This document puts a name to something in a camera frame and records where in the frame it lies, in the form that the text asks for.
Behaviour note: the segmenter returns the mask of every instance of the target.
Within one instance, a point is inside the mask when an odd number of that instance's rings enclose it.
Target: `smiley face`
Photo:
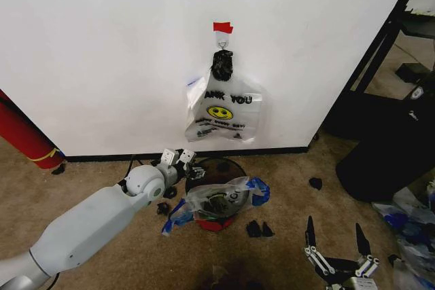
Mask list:
[[[217,119],[222,119],[222,120],[232,119],[232,112],[223,107],[216,107],[213,105],[207,108],[207,112],[211,117]]]

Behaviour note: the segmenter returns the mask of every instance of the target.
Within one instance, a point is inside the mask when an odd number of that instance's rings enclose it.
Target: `red cylinder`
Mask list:
[[[14,108],[1,90],[0,135],[42,169],[54,168],[63,161],[57,148]]]

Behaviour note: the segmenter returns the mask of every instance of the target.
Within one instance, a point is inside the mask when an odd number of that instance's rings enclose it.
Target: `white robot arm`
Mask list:
[[[27,252],[0,261],[0,290],[33,290],[76,268],[119,234],[142,207],[189,171],[195,153],[164,150],[156,166],[138,166],[56,218]]]

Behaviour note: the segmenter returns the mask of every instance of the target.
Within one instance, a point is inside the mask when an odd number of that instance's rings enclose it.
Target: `plastic wrap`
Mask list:
[[[384,220],[396,231],[406,269],[395,273],[397,289],[433,289],[435,284],[435,215],[404,188],[393,203],[373,203]],[[416,284],[418,287],[406,287]]]
[[[242,142],[254,139],[262,94],[232,73],[231,58],[230,51],[216,52],[210,74],[188,86],[187,140],[215,136]]]
[[[268,202],[270,189],[260,178],[239,177],[225,184],[192,188],[169,214],[162,233],[168,235],[174,225],[195,220],[231,217],[242,209]]]

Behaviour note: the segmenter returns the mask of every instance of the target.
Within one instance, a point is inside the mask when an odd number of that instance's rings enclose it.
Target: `trash bin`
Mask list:
[[[186,194],[197,186],[225,184],[238,177],[246,176],[245,171],[234,161],[226,158],[208,158],[198,163],[198,166],[205,170],[205,176],[200,179],[186,180]],[[226,207],[222,213],[222,217],[218,219],[202,219],[196,220],[202,229],[209,231],[220,231],[228,227],[233,221],[239,209],[245,204],[249,192],[242,192],[237,200]],[[216,200],[219,200],[219,194],[216,194]]]

